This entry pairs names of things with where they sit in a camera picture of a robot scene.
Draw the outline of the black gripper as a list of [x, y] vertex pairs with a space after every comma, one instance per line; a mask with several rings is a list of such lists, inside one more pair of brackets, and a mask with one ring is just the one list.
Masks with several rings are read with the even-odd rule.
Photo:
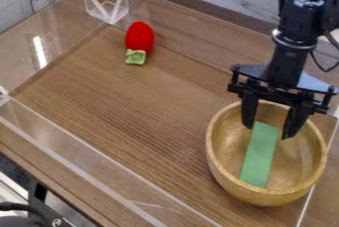
[[273, 82], [267, 79], [267, 67], [267, 63], [234, 64], [229, 90], [243, 99], [242, 117], [249, 129], [255, 124], [258, 99], [287, 105], [282, 128], [282, 139], [286, 140], [297, 135], [314, 111], [327, 113], [331, 98], [339, 89], [306, 71], [301, 74], [297, 85]]

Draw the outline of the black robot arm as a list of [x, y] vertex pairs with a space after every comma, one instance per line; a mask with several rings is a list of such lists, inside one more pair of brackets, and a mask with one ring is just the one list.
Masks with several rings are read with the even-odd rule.
[[229, 90], [242, 99], [243, 124], [255, 124], [258, 103], [263, 100], [289, 107], [282, 137], [297, 135], [307, 118], [325, 113], [339, 88], [305, 71], [315, 58], [318, 38], [326, 37], [339, 50], [333, 31], [339, 29], [339, 0], [278, 0], [279, 23], [271, 38], [275, 50], [270, 62], [237, 64]]

